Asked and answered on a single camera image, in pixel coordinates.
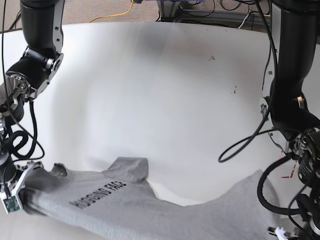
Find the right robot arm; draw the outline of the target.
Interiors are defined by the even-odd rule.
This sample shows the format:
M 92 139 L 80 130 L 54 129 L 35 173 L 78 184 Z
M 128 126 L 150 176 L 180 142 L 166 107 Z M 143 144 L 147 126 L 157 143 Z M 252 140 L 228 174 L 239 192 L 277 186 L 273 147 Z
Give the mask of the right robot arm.
M 63 61 L 62 21 L 65 1 L 22 0 L 20 19 L 27 43 L 22 57 L 2 69 L 0 85 L 0 194 L 6 202 L 17 201 L 32 155 L 39 146 L 34 101 L 47 88 Z

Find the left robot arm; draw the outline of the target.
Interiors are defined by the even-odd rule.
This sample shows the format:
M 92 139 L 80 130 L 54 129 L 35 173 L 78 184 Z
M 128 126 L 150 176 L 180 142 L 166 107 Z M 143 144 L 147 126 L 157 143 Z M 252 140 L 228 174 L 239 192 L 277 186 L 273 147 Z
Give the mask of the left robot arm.
M 264 27 L 269 39 L 268 60 L 262 83 L 261 126 L 267 133 L 280 132 L 286 143 L 284 156 L 272 163 L 261 175 L 257 197 L 270 212 L 291 219 L 299 215 L 304 226 L 295 235 L 280 227 L 271 233 L 280 240 L 317 240 L 320 237 L 320 120 L 308 109 L 303 82 L 311 70 L 320 24 L 317 0 L 273 0 L 269 4 L 270 21 Z M 292 202 L 297 208 L 278 207 L 269 203 L 263 188 L 268 175 L 277 167 L 295 160 L 298 178 L 310 194 L 299 190 Z

